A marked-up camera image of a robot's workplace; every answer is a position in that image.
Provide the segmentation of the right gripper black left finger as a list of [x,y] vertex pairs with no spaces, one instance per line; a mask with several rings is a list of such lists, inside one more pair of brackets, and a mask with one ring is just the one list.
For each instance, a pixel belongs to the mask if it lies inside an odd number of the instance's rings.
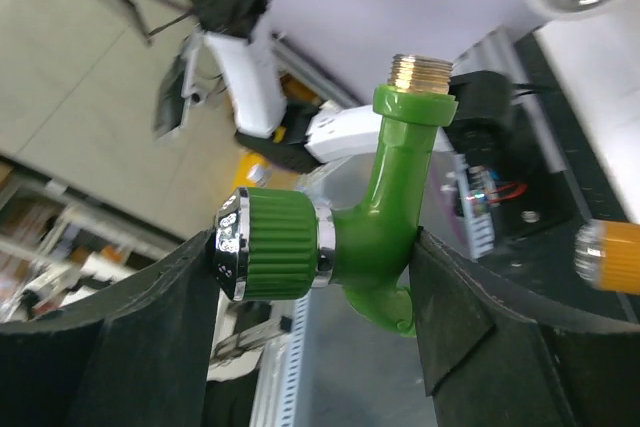
[[198,426],[219,286],[205,230],[138,273],[1,326],[4,426]]

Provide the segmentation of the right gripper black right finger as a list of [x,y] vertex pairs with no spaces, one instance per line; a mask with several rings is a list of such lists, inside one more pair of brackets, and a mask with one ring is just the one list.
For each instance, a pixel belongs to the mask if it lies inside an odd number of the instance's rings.
[[635,426],[639,328],[536,294],[428,232],[409,264],[441,426]]

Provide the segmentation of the green water faucet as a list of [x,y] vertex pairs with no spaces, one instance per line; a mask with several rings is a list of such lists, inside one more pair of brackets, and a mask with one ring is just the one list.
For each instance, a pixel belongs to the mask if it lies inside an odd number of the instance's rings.
[[411,291],[399,285],[418,236],[437,131],[457,109],[453,65],[397,54],[373,95],[381,117],[368,187],[350,208],[305,193],[237,187],[219,208],[212,265],[231,301],[294,300],[336,284],[378,327],[416,334]]

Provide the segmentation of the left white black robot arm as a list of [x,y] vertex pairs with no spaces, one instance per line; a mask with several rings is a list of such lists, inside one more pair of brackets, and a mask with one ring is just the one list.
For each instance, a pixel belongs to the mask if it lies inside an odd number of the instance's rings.
[[190,81],[199,48],[208,48],[233,103],[237,141],[274,164],[310,173],[375,152],[389,141],[386,129],[415,133],[431,150],[438,130],[453,120],[451,64],[419,56],[395,56],[388,82],[370,105],[338,111],[298,106],[280,84],[270,0],[189,1],[197,28],[183,50],[179,78]]

